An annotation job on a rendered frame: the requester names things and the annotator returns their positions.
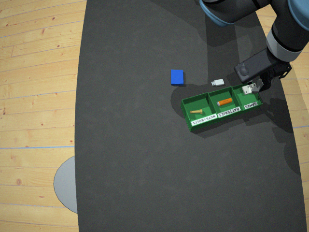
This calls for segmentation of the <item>white usb stick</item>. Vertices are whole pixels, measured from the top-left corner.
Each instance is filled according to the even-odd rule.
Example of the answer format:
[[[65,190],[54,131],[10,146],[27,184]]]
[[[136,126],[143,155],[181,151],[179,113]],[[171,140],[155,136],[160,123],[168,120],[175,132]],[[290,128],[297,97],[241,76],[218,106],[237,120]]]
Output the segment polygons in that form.
[[[220,86],[224,85],[223,79],[215,80],[214,82],[211,82],[212,86]]]

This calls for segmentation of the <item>green three-compartment bin tray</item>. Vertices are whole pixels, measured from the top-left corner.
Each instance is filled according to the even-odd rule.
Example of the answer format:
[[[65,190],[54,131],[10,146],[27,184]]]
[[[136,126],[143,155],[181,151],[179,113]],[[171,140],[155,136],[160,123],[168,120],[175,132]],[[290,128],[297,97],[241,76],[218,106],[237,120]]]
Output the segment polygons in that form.
[[[183,99],[180,107],[190,132],[260,108],[263,103],[258,93],[244,95],[242,87],[247,85],[245,83]],[[231,103],[217,105],[218,101],[228,98],[232,99]],[[190,113],[200,109],[202,114]]]

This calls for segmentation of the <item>orange aa battery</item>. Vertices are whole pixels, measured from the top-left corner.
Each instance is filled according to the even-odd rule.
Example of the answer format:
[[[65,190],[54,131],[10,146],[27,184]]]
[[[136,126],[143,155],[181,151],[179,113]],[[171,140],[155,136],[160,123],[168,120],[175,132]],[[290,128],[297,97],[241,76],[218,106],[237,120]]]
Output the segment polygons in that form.
[[[228,103],[231,103],[231,102],[232,102],[232,99],[228,98],[228,99],[225,99],[225,100],[222,100],[222,101],[218,101],[217,105],[222,106],[222,105],[225,105],[225,104],[228,104]]]

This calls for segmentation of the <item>white domino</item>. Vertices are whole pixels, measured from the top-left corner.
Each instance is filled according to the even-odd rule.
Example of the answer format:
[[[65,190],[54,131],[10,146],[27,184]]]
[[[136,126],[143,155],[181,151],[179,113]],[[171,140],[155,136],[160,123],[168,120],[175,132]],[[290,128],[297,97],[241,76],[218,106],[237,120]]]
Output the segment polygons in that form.
[[[256,86],[255,83],[242,87],[244,94],[247,95],[247,94],[252,93],[252,89],[254,89],[254,86]]]

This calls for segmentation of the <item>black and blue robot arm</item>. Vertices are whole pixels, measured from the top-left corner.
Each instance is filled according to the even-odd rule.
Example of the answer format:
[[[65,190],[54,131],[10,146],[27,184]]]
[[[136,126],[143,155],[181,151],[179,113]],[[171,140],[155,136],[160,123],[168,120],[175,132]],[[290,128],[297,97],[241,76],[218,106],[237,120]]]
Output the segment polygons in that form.
[[[222,28],[270,4],[277,17],[266,43],[270,52],[282,61],[294,61],[309,42],[309,0],[199,0],[199,3],[211,21]],[[245,84],[278,64],[265,48],[234,70]]]

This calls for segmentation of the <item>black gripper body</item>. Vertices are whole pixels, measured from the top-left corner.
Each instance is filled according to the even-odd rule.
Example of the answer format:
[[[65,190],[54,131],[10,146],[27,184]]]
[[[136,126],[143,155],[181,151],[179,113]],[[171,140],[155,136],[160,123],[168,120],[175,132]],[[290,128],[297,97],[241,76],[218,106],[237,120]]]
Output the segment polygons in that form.
[[[273,68],[269,69],[268,71],[264,72],[260,75],[260,78],[263,81],[267,81],[268,77],[270,79],[273,79],[274,77],[280,76],[279,79],[284,78],[289,71],[292,69],[290,62],[281,61],[280,59],[276,58],[269,50],[267,46],[267,50],[270,53],[270,55],[279,62],[278,65],[274,66]],[[287,72],[285,75],[283,75],[285,72]]]

